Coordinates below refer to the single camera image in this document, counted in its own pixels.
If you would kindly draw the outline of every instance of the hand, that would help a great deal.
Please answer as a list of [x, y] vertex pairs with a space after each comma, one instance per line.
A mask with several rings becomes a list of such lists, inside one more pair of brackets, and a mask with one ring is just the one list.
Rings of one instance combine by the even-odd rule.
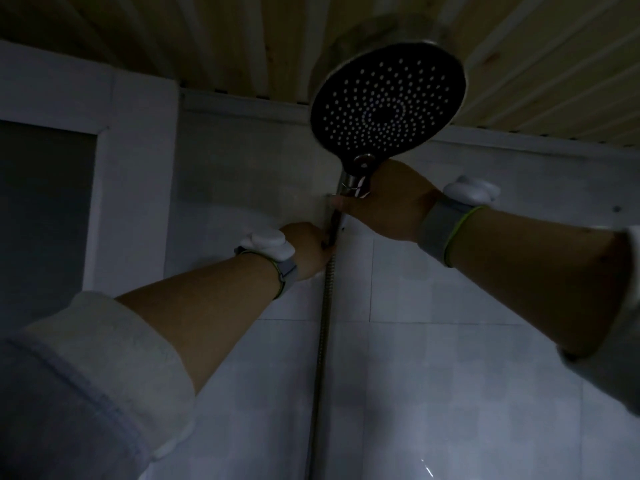
[[323, 249], [324, 233], [309, 222], [287, 224], [280, 230], [296, 249], [293, 261], [298, 265], [298, 281], [322, 271], [335, 251], [335, 247]]
[[336, 196], [332, 205], [380, 235], [417, 242], [418, 227], [440, 193], [413, 168], [387, 160], [371, 177], [371, 193], [366, 198]]

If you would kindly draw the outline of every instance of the tiled wall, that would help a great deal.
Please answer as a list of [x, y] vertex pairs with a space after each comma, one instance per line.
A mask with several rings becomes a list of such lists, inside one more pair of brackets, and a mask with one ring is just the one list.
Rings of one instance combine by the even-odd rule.
[[[631, 164], [437, 143], [400, 160], [440, 187], [461, 173], [487, 178], [508, 211], [640, 223]], [[188, 112], [176, 165], [167, 274], [230, 257], [257, 226], [322, 223], [340, 171], [308, 128]], [[322, 285], [299, 283], [265, 311], [199, 396], [194, 436], [153, 479], [302, 478]], [[333, 320], [325, 479], [637, 478], [640, 421], [415, 246], [349, 221]]]

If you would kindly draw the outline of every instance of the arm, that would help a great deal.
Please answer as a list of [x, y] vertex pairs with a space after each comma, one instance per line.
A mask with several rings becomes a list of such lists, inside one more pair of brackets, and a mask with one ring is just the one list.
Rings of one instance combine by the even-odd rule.
[[[281, 229], [296, 249], [299, 280], [321, 271], [332, 251], [308, 223]], [[276, 268], [245, 254], [126, 293], [117, 300], [140, 315], [180, 355], [196, 393], [280, 290]]]
[[[440, 192], [418, 172], [386, 161], [363, 200], [334, 205], [374, 231], [417, 241]], [[631, 274], [624, 233], [549, 223], [492, 209], [475, 212], [450, 244], [455, 268], [565, 351], [586, 356], [602, 343]]]

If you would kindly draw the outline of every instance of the sleeve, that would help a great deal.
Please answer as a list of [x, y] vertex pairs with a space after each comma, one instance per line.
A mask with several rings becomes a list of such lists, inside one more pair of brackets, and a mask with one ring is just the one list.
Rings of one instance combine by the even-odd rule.
[[0, 477], [137, 479], [193, 427], [172, 346], [116, 300], [78, 294], [0, 341]]
[[604, 393], [640, 415], [640, 226], [628, 229], [634, 266], [627, 294], [611, 331], [593, 355], [564, 364]]

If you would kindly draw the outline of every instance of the shower head nozzle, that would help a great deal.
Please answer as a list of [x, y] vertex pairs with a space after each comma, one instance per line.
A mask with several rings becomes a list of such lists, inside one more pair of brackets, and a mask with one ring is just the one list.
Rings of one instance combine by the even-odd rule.
[[[368, 175], [447, 126], [462, 106], [465, 71], [446, 31], [423, 15], [384, 15], [338, 38], [309, 84], [316, 140], [350, 175]], [[362, 155], [373, 164], [362, 166]]]

